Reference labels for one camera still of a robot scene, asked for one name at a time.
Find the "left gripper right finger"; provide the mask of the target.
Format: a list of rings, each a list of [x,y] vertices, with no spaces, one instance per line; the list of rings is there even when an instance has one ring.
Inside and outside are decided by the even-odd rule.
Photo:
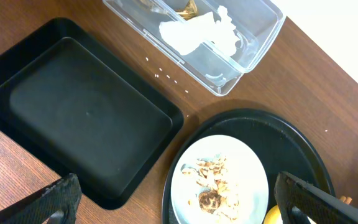
[[[358,209],[288,172],[278,174],[274,196],[284,223],[358,223]]]

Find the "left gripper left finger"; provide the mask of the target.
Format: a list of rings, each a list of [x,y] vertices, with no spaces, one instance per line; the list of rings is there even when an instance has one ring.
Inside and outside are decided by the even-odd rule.
[[[69,174],[0,211],[0,223],[73,224],[82,191]]]

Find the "yellow bowl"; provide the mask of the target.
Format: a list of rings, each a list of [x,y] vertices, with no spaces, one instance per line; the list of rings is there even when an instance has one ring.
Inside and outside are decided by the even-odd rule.
[[[316,224],[310,217],[307,217],[299,209],[293,212],[297,223]],[[272,207],[264,218],[264,224],[284,224],[278,205]]]

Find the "grey plate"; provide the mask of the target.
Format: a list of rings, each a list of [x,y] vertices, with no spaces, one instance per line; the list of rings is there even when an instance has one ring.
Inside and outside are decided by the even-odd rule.
[[[253,150],[242,141],[226,136],[212,135],[195,141],[179,158],[173,170],[170,199],[179,223],[216,223],[199,208],[190,207],[188,199],[201,192],[190,178],[182,175],[184,167],[195,166],[195,160],[212,160],[226,156],[228,171],[239,184],[239,219],[234,223],[262,223],[269,202],[269,185],[264,167]]]

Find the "white napkin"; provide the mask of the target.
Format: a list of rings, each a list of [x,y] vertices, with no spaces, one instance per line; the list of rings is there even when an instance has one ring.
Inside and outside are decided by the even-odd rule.
[[[224,55],[233,56],[236,42],[240,38],[234,33],[236,26],[227,14],[227,8],[218,7],[219,21],[215,21],[212,12],[194,17],[185,23],[180,21],[161,22],[160,35],[168,45],[180,55],[188,55],[202,43],[210,41]]]

